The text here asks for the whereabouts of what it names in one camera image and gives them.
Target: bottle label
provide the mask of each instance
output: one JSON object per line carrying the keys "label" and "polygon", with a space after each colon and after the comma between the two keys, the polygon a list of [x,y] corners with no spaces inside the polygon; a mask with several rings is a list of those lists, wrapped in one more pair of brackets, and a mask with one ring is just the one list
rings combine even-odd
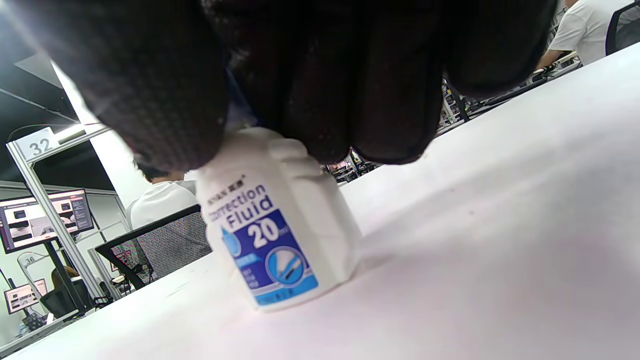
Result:
{"label": "bottle label", "polygon": [[243,175],[207,200],[209,220],[259,305],[274,304],[318,287],[286,219],[266,186]]}

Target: monitor screen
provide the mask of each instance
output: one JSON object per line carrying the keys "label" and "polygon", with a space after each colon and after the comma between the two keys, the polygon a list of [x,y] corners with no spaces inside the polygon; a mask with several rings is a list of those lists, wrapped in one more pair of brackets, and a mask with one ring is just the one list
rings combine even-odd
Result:
{"label": "monitor screen", "polygon": [[[36,285],[36,288],[38,288],[40,296],[47,293],[47,284],[44,282],[44,279],[37,280],[34,284]],[[36,294],[33,293],[31,285],[29,284],[5,291],[4,299],[6,300],[6,308],[9,310],[10,314],[38,303],[38,298],[36,297]]]}
{"label": "monitor screen", "polygon": [[[93,229],[83,189],[49,194],[62,222],[72,233]],[[56,232],[34,197],[0,200],[0,236],[5,253],[32,247],[56,238]]]}

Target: ceiling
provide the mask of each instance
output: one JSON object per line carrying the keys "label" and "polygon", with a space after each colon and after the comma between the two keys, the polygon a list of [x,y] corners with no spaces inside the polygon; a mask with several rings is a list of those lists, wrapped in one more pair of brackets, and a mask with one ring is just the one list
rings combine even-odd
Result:
{"label": "ceiling", "polygon": [[[72,124],[65,117],[77,119],[47,57],[36,54],[21,39],[2,9],[0,54],[0,140],[3,143],[21,126]],[[64,128],[51,127],[54,132]],[[37,130],[38,127],[19,130],[11,140]],[[90,142],[38,162],[35,170],[43,184],[113,190]],[[0,180],[24,182],[6,150],[0,150]]]}

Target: white plastic bottle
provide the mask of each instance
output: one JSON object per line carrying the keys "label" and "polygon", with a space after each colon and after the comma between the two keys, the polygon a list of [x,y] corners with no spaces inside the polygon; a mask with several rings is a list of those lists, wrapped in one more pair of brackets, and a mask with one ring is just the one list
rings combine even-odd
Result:
{"label": "white plastic bottle", "polygon": [[197,174],[216,260],[256,308],[299,304],[353,275],[360,230],[334,178],[301,142],[243,129]]}

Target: finger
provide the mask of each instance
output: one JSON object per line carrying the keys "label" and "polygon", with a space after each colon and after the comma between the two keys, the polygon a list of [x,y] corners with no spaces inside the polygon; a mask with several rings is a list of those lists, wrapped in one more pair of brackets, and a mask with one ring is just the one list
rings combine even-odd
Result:
{"label": "finger", "polygon": [[321,163],[349,150],[348,121],[356,78],[355,15],[350,0],[310,1],[281,132],[301,140]]}
{"label": "finger", "polygon": [[353,146],[380,163],[416,160],[433,139],[442,107],[436,2],[389,1],[369,13],[368,59],[360,81]]}
{"label": "finger", "polygon": [[187,170],[215,155],[228,95],[218,39],[196,2],[8,2],[140,160]]}
{"label": "finger", "polygon": [[228,67],[260,125],[278,131],[300,34],[299,5],[275,0],[200,3],[228,51]]}
{"label": "finger", "polygon": [[447,79],[461,93],[487,96],[525,81],[544,51],[556,0],[448,1],[456,24]]}

